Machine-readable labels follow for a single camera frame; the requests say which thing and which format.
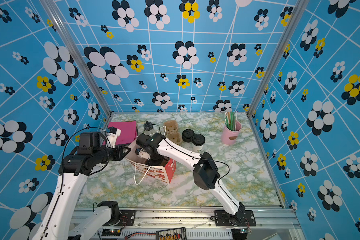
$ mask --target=green marble surface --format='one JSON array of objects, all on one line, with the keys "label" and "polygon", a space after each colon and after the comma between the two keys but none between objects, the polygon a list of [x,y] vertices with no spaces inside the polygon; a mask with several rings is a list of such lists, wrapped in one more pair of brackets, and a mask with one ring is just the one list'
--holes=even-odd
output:
[{"label": "green marble surface", "polygon": [[[204,151],[214,160],[227,163],[231,170],[222,181],[232,195],[244,205],[279,205],[271,179],[245,113],[238,113],[242,129],[234,145],[221,143],[224,113],[134,113],[113,114],[111,122],[136,120],[138,134],[146,120],[160,126],[176,120],[179,132],[190,128],[206,137]],[[192,149],[190,143],[182,147]],[[228,168],[216,163],[220,175]],[[139,182],[143,174],[136,172]],[[77,207],[92,207],[93,202],[117,201],[120,207],[221,206],[209,192],[193,182],[193,174],[177,164],[170,184],[146,176],[140,185],[134,183],[134,167],[127,161],[110,162],[106,169],[88,178]]]}]

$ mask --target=blue wall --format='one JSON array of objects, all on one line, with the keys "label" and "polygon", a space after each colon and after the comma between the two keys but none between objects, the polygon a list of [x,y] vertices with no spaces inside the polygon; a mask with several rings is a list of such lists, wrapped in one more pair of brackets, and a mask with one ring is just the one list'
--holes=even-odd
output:
[{"label": "blue wall", "polygon": [[[88,115],[98,101],[52,24],[36,0],[0,1],[0,239],[26,240],[36,229],[66,137],[106,118],[101,109],[96,120]],[[61,59],[53,60],[56,47]],[[57,74],[49,73],[57,64]],[[78,142],[73,136],[67,149]]]},{"label": "blue wall", "polygon": [[296,0],[55,3],[113,111],[195,112],[251,103]]},{"label": "blue wall", "polygon": [[311,0],[280,58],[253,116],[278,186],[307,239],[360,239],[360,0]]}]

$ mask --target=black cup lid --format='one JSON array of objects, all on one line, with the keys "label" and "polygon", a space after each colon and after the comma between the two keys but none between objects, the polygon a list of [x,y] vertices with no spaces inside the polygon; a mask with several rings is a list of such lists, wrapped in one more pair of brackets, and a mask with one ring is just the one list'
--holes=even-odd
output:
[{"label": "black cup lid", "polygon": [[182,134],[183,141],[191,142],[191,138],[194,134],[195,134],[195,132],[192,129],[185,129]]},{"label": "black cup lid", "polygon": [[195,146],[202,146],[205,143],[205,137],[201,134],[195,134],[192,136],[192,144]]}]

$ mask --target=pink napkin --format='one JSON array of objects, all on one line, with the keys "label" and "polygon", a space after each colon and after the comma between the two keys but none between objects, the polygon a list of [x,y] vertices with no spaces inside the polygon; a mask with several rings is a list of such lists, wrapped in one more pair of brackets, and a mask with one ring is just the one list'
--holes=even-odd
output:
[{"label": "pink napkin", "polygon": [[110,122],[108,127],[115,127],[121,130],[117,137],[116,145],[133,142],[137,137],[136,121],[132,122]]}]

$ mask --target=pink container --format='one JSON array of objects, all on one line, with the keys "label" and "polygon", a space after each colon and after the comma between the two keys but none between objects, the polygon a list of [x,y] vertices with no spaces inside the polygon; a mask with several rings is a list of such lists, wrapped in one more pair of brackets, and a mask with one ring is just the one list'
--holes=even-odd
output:
[{"label": "pink container", "polygon": [[227,128],[227,126],[224,124],[223,133],[221,134],[221,142],[223,144],[227,145],[233,145],[236,142],[237,137],[240,134],[241,130],[241,124],[239,121],[236,121],[236,130],[237,131],[231,131]]}]

